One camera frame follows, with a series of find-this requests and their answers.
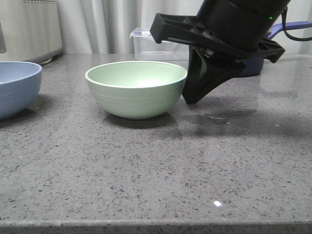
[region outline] robotic arm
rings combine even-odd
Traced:
[[[215,87],[239,76],[243,59],[275,63],[285,52],[265,38],[290,0],[205,0],[197,16],[156,14],[151,34],[189,45],[189,68],[182,95],[187,104],[201,100]]]

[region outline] bowl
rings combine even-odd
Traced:
[[[37,97],[42,67],[32,62],[0,62],[0,119],[25,109]]]
[[[86,72],[89,88],[107,112],[129,119],[165,113],[179,100],[187,71],[158,61],[107,63]]]

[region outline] black cable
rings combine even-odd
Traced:
[[[286,7],[285,10],[284,10],[283,13],[282,13],[282,25],[283,25],[283,30],[284,30],[285,35],[286,35],[289,39],[291,39],[291,40],[296,40],[296,41],[309,41],[309,40],[312,40],[312,37],[310,37],[310,38],[297,38],[297,37],[294,37],[294,36],[290,35],[290,34],[286,31],[287,10],[288,10],[288,8]]]

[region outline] granite surface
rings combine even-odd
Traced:
[[[88,69],[122,60],[60,56],[0,121],[0,233],[312,233],[312,57],[147,120],[89,91]]]

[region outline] white curtain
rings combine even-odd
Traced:
[[[137,27],[150,28],[157,12],[196,15],[203,0],[58,0],[58,14],[65,53],[131,54]],[[310,0],[292,0],[288,21],[312,20]],[[312,29],[293,33],[311,36]],[[278,41],[290,53],[312,51],[312,42],[294,42],[282,33]]]

